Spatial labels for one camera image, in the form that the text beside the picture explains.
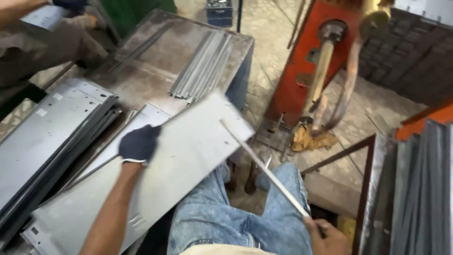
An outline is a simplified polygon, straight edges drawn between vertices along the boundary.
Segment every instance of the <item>dark blue glove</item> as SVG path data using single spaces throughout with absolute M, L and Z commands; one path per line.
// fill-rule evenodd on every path
M 49 0 L 49 3 L 75 12 L 81 12 L 88 5 L 88 0 Z
M 127 133 L 120 142 L 118 154 L 124 162 L 149 163 L 157 147 L 160 126 L 146 125 Z

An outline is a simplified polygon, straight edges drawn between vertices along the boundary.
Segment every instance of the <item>plastic crate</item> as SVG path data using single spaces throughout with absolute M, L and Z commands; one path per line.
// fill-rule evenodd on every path
M 209 3 L 206 3 L 206 16 L 208 21 L 212 19 L 232 19 L 233 18 L 232 0 L 226 0 L 225 7 L 210 6 Z
M 231 27 L 233 26 L 233 18 L 229 19 L 207 19 L 207 23 L 216 27 Z

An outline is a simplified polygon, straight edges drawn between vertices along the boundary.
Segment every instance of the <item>white metal rod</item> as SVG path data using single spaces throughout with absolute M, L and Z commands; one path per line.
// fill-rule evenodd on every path
M 253 152 L 252 148 L 244 141 L 239 139 L 239 137 L 229 128 L 229 124 L 223 118 L 220 120 L 223 126 L 230 132 L 230 134 L 236 139 L 236 141 L 244 148 L 244 150 L 252 157 L 252 160 L 258 165 L 258 167 L 270 178 L 270 180 L 277 186 L 277 188 L 283 193 L 283 195 L 288 199 L 288 201 L 293 204 L 293 206 L 302 214 L 304 217 L 310 217 L 310 214 L 304 209 L 303 206 L 297 202 L 296 198 L 283 186 L 283 184 L 277 179 L 277 177 L 267 169 L 264 163 L 260 158 Z

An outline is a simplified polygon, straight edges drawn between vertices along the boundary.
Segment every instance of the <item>person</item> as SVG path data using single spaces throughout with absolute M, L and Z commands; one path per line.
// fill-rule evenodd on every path
M 20 21 L 45 5 L 80 12 L 87 0 L 0 1 L 0 107 L 28 86 L 35 73 L 69 61 L 96 67 L 108 53 L 86 31 L 96 19 L 87 15 L 63 19 L 54 31 Z
M 152 158 L 160 127 L 147 125 L 125 135 L 119 146 L 121 173 L 92 225 L 81 255 L 120 252 L 134 185 Z M 307 192 L 298 170 L 283 163 L 277 178 L 309 211 Z M 224 183 L 230 173 L 219 165 L 177 205 L 171 224 L 168 255 L 348 255 L 346 237 L 325 220 L 302 218 L 265 175 L 256 183 L 268 196 L 261 216 L 229 205 Z

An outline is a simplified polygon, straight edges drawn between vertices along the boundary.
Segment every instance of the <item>light blue jeans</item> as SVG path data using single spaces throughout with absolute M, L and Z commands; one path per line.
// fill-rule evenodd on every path
M 287 162 L 272 172 L 310 212 L 297 168 Z M 256 179 L 256 185 L 269 192 L 262 216 L 230 206 L 224 186 L 229 180 L 230 170 L 223 163 L 181 200 L 173 216 L 168 255 L 199 244 L 256 247 L 279 255 L 312 254 L 302 216 L 264 173 Z

